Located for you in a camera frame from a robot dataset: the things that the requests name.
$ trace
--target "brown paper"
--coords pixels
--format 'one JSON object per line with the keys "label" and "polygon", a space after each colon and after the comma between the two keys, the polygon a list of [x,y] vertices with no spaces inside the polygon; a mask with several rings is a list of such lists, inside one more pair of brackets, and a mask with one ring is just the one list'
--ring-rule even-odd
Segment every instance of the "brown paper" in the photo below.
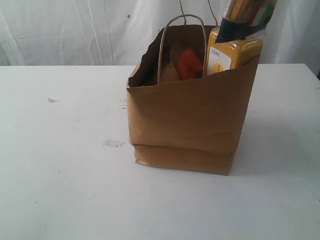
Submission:
{"label": "brown paper", "polygon": [[[206,26],[207,35],[213,26]],[[229,174],[259,59],[204,78],[144,86],[157,64],[162,32],[127,88],[130,142],[136,162],[161,168]],[[164,46],[183,41],[203,59],[199,25],[171,26]]]}

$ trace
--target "red item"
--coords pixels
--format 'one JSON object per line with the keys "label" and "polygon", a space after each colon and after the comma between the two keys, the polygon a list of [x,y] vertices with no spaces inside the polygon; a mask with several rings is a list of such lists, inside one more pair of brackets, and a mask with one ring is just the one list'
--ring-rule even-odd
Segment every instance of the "red item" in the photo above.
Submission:
{"label": "red item", "polygon": [[177,71],[182,80],[197,79],[201,77],[199,74],[203,69],[204,65],[191,47],[188,47],[181,53],[177,64]]}

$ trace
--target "table surface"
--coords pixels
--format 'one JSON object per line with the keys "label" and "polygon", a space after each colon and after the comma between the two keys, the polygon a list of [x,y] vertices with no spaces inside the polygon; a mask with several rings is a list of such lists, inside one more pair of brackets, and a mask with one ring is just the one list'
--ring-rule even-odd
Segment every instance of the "table surface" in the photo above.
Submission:
{"label": "table surface", "polygon": [[304,64],[259,65],[230,176],[135,164],[133,69],[0,67],[1,240],[320,239],[320,82]]}

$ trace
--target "paper bag bottom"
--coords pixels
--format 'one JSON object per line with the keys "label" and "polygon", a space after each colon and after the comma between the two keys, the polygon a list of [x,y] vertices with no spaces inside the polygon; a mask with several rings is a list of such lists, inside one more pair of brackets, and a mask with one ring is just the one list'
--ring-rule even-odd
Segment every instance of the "paper bag bottom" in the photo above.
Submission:
{"label": "paper bag bottom", "polygon": [[187,170],[228,175],[233,153],[217,153],[194,149],[135,145],[136,163],[165,169]]}

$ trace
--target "white curtain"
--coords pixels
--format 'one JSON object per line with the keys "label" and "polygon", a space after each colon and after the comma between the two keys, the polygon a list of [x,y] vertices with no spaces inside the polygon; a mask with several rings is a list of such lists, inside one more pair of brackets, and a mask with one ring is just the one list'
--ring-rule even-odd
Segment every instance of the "white curtain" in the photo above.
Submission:
{"label": "white curtain", "polygon": [[[210,2],[220,22],[226,0]],[[215,24],[207,0],[182,5]],[[0,65],[135,65],[180,14],[179,0],[1,0]],[[319,26],[319,0],[278,0],[260,62],[306,63],[318,74]]]}

